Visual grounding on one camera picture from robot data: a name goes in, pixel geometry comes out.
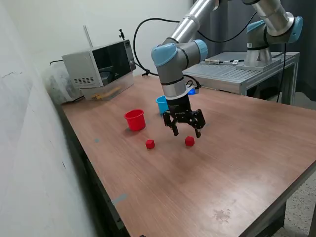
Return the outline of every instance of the black cable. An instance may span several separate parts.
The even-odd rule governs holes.
[[[235,39],[236,37],[238,37],[246,28],[247,26],[249,25],[249,23],[251,22],[251,20],[254,18],[254,16],[256,15],[257,13],[255,12],[252,17],[250,18],[250,20],[248,21],[248,23],[245,25],[245,27],[237,34],[235,35],[234,37],[230,38],[230,39],[227,39],[227,40],[213,40],[213,39],[210,39],[208,37],[206,37],[204,34],[202,34],[200,31],[197,31],[201,36],[203,36],[204,38],[206,38],[207,40],[211,41],[211,42],[214,42],[214,43],[225,43],[225,42],[228,42],[228,41],[231,41],[233,39]]]
[[[194,80],[195,82],[196,82],[196,84],[197,84],[197,86],[195,87],[195,89],[197,90],[197,89],[200,89],[202,86],[201,86],[201,84],[199,83],[199,81],[198,80],[196,80],[193,76],[190,76],[190,75],[183,75],[184,77],[188,77],[188,78],[191,78],[192,80]]]
[[[282,84],[283,84],[283,78],[284,78],[284,70],[285,70],[285,61],[286,61],[286,44],[284,44],[284,62],[283,62],[281,83],[280,83],[280,87],[278,88],[278,95],[277,95],[277,100],[276,100],[277,103],[278,103],[278,100],[280,98],[280,93],[281,93],[281,90],[282,90]]]
[[[52,63],[57,63],[57,62],[62,62],[63,60],[56,60],[56,61],[51,61],[49,65],[51,65]]]
[[[189,82],[191,82],[190,86],[192,86],[192,85],[193,85],[193,81],[192,81],[192,80],[188,80],[187,83],[186,83],[186,85],[188,85]]]

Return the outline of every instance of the gray curtain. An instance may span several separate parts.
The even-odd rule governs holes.
[[[296,91],[303,92],[316,101],[316,0],[282,0],[284,9],[294,16],[304,18],[300,39],[288,44],[288,52],[301,52]],[[241,0],[222,0],[220,7],[212,12],[201,25],[200,31],[213,40],[225,40],[237,34],[249,21],[255,10],[244,5]],[[260,20],[256,15],[253,21]],[[227,43],[212,43],[197,34],[198,39],[208,44],[209,56],[224,51],[246,51],[246,31]],[[271,45],[272,52],[282,52],[283,45]]]

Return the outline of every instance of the table leg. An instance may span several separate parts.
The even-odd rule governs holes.
[[[315,205],[315,210],[314,210],[314,215],[311,223],[311,229],[310,229],[310,234],[308,237],[316,237],[316,205]]]
[[[284,70],[282,83],[282,103],[293,105],[295,99],[298,63]]]
[[[260,233],[256,237],[271,237],[284,226],[286,203],[273,215],[273,217],[262,225]]]

